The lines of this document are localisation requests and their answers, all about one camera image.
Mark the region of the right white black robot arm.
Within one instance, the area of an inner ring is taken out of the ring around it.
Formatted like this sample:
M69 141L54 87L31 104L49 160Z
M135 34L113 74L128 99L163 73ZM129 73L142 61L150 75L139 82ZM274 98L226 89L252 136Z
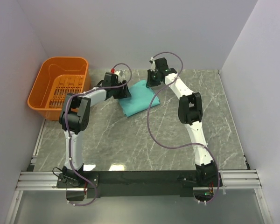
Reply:
M184 124L191 142L182 147L192 146L195 155L196 179L200 186L210 183L220 183L220 174L216 160L207 148L207 142L203 133L203 107L202 96L199 92L193 92L180 78L179 73L169 68L166 58L150 59L151 68L147 71L146 87L165 84L164 88L170 88L177 96L178 118Z

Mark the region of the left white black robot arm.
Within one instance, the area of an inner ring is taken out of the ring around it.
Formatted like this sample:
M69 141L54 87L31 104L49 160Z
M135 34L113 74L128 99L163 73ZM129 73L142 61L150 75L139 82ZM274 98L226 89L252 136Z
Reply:
M67 94L59 123L66 138L66 160L62 173L72 187L80 187L84 182L82 132L88 126L91 107L111 97L130 98L127 83L128 81L120 79L119 74L112 71L105 73L104 79L93 89L78 94Z

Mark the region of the teal t shirt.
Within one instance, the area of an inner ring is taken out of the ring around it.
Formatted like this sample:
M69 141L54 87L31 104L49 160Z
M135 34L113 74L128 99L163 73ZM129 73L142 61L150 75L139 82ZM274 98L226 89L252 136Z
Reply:
M145 80L137 82L129 89L131 97L119 99L119 104L127 117L149 108L155 93L151 88L146 87L146 83Z

